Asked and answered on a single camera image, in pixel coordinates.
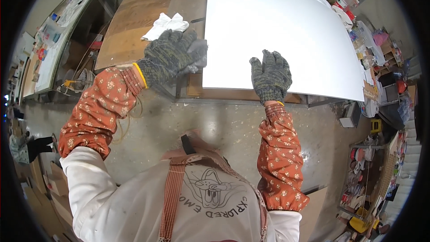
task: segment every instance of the orange floral sleeve cover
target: orange floral sleeve cover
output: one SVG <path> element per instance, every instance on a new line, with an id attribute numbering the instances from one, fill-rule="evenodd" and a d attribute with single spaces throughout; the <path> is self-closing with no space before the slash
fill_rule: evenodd
<path id="1" fill-rule="evenodd" d="M 116 132 L 116 119 L 123 119 L 136 104 L 142 90 L 131 68 L 120 71 L 107 68 L 83 91 L 70 119 L 61 128 L 58 150 L 66 157 L 75 147 L 86 146 L 100 153 L 104 160 Z"/>
<path id="2" fill-rule="evenodd" d="M 261 139 L 257 168 L 262 176 L 259 187 L 268 210 L 300 211 L 309 197 L 300 191 L 303 158 L 291 114 L 281 104 L 266 107 L 267 119 L 259 127 Z"/>

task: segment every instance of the workbench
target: workbench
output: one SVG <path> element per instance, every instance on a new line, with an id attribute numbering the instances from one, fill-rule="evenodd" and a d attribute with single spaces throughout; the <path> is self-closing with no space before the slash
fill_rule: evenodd
<path id="1" fill-rule="evenodd" d="M 205 17 L 206 3 L 207 0 L 123 0 L 107 30 L 95 69 L 129 64 L 141 59 L 148 41 L 140 38 L 151 29 L 160 13 L 169 17 L 180 13 L 185 21 L 191 22 Z M 190 23 L 189 29 L 196 30 L 198 37 L 204 38 L 204 19 Z M 259 98 L 253 90 L 204 89 L 201 73 L 180 77 L 163 86 L 154 86 L 153 89 L 172 102 L 179 103 L 259 104 Z M 313 99 L 305 94 L 288 94 L 284 102 L 286 106 L 313 107 L 344 101 L 330 97 Z"/>
<path id="2" fill-rule="evenodd" d="M 71 39 L 71 36 L 78 25 L 81 17 L 85 10 L 88 8 L 93 0 L 82 0 L 79 6 L 76 7 L 74 13 L 71 15 L 70 20 L 67 21 L 67 26 L 61 33 L 60 38 L 52 47 L 48 47 L 44 44 L 43 48 L 46 48 L 48 53 L 43 61 L 40 61 L 35 51 L 30 54 L 29 63 L 25 67 L 23 76 L 23 86 L 20 94 L 23 99 L 34 98 L 38 94 L 46 93 L 48 91 L 55 90 L 55 81 L 57 79 L 58 69 L 62 62 L 62 57 L 65 53 L 66 47 Z M 33 81 L 34 74 L 39 74 L 37 82 Z"/>

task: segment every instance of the yellow wristband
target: yellow wristband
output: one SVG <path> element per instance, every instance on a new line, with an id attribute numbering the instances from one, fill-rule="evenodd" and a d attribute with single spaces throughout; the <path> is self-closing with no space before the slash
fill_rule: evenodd
<path id="1" fill-rule="evenodd" d="M 136 62 L 133 63 L 133 66 L 135 66 L 137 68 L 137 70 L 139 71 L 139 74 L 143 79 L 143 84 L 145 84 L 145 89 L 148 89 L 148 85 L 146 84 L 145 77 L 143 77 L 143 74 L 142 74 L 142 71 L 140 70 L 140 67 L 137 65 Z"/>

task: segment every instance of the work glove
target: work glove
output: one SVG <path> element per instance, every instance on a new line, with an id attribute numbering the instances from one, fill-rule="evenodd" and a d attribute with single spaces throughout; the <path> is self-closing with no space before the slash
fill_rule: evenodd
<path id="1" fill-rule="evenodd" d="M 136 62 L 145 87 L 165 83 L 185 73 L 196 73 L 207 64 L 207 50 L 206 40 L 197 39 L 195 31 L 189 34 L 164 31 L 145 48 L 144 58 Z"/>
<path id="2" fill-rule="evenodd" d="M 252 85 L 261 104 L 275 100 L 284 102 L 287 90 L 292 84 L 290 66 L 277 51 L 263 50 L 263 65 L 258 58 L 252 57 L 251 63 Z"/>

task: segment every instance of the white board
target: white board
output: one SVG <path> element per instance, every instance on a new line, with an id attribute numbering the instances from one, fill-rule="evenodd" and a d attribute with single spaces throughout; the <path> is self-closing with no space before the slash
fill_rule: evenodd
<path id="1" fill-rule="evenodd" d="M 249 60 L 278 51 L 291 93 L 364 101 L 363 73 L 340 18 L 316 0 L 208 0 L 204 88 L 252 89 Z"/>

